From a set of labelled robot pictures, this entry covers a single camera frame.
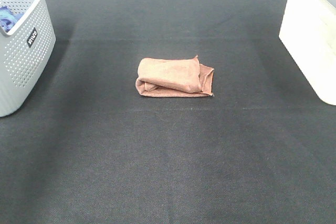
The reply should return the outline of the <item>brown microfibre towel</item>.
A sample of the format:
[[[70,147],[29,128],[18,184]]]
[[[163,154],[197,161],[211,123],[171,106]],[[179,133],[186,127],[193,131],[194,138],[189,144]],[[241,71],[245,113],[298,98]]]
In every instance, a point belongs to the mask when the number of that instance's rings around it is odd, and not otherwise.
[[[214,68],[192,59],[143,58],[138,66],[135,87],[138,93],[154,98],[211,97]]]

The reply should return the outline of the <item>grey perforated laundry basket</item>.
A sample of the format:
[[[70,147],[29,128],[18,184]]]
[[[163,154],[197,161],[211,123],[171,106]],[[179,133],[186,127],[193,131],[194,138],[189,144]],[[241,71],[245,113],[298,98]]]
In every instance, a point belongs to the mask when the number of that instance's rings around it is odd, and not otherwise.
[[[1,116],[17,111],[41,76],[56,36],[45,0],[1,0],[22,17],[1,29]]]

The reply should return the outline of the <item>white storage bin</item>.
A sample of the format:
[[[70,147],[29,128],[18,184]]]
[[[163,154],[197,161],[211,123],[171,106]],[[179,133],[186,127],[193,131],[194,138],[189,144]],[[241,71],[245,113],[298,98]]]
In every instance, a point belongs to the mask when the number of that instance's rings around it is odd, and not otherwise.
[[[287,0],[279,38],[319,99],[335,105],[335,0]]]

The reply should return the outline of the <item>blue towel in basket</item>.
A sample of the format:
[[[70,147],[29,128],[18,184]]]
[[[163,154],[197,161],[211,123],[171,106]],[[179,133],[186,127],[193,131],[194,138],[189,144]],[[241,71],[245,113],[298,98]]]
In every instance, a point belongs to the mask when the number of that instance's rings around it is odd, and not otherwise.
[[[7,6],[1,7],[1,27],[7,33],[23,16],[23,13],[14,14]]]

